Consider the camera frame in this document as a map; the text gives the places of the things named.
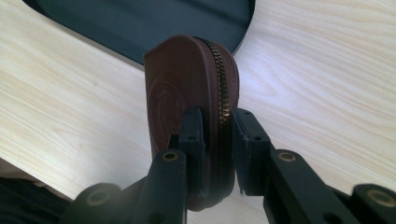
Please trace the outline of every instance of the brown leather pouch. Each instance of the brown leather pouch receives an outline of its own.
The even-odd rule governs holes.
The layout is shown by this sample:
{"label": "brown leather pouch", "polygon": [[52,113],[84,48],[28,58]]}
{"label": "brown leather pouch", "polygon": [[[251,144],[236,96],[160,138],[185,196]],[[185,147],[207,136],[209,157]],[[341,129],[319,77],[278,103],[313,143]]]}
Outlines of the brown leather pouch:
{"label": "brown leather pouch", "polygon": [[232,54],[207,40],[177,35],[145,55],[145,74],[152,155],[167,149],[183,113],[199,107],[208,172],[205,190],[189,195],[188,207],[199,211],[219,203],[234,182],[231,109],[238,103],[239,77]]}

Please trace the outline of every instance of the leather coin purse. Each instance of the leather coin purse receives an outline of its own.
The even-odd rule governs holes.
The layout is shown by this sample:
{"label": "leather coin purse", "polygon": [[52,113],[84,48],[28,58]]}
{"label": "leather coin purse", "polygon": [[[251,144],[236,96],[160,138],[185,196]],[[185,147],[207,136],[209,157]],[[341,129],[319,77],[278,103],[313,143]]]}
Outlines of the leather coin purse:
{"label": "leather coin purse", "polygon": [[188,208],[213,206],[233,190],[231,110],[237,106],[239,76],[233,55],[207,40],[177,35],[144,56],[151,151],[167,149],[183,113],[199,107],[205,130],[204,191],[189,195]]}

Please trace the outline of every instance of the wooden table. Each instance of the wooden table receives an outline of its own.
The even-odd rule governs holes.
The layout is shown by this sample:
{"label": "wooden table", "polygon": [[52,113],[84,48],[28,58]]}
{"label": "wooden table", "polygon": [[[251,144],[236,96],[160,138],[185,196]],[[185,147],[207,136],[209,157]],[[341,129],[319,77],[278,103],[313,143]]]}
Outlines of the wooden table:
{"label": "wooden table", "polygon": [[[122,188],[151,162],[143,66],[0,2],[0,158],[75,198]],[[257,1],[235,54],[239,106],[277,148],[323,180],[396,190],[396,2]],[[262,198],[233,194],[189,223],[265,223]]]}

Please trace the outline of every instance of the zipper teeth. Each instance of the zipper teeth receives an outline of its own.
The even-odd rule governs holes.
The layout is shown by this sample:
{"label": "zipper teeth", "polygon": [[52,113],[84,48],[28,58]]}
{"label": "zipper teeth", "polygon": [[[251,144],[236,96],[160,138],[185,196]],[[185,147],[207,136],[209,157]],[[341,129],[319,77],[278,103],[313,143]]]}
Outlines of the zipper teeth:
{"label": "zipper teeth", "polygon": [[210,52],[213,55],[216,65],[216,74],[218,80],[218,99],[219,99],[219,162],[220,162],[220,183],[223,184],[224,180],[224,162],[225,156],[224,153],[227,150],[228,144],[227,138],[229,138],[230,131],[230,117],[231,117],[231,108],[230,108],[230,98],[228,93],[228,84],[227,77],[224,68],[224,62],[221,58],[219,50],[216,46],[208,40],[202,39],[200,37],[195,37],[196,39],[204,42],[210,49]]}

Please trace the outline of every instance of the wood grain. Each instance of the wood grain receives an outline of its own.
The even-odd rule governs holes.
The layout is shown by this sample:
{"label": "wood grain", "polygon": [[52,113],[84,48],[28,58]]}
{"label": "wood grain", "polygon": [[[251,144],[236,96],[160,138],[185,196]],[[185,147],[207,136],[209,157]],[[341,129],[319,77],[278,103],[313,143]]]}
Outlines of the wood grain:
{"label": "wood grain", "polygon": [[[144,176],[143,67],[22,1],[0,8],[0,158],[71,198]],[[396,190],[395,1],[257,1],[235,59],[239,106],[276,147],[347,193]],[[266,223],[262,198],[238,191],[189,223]]]}

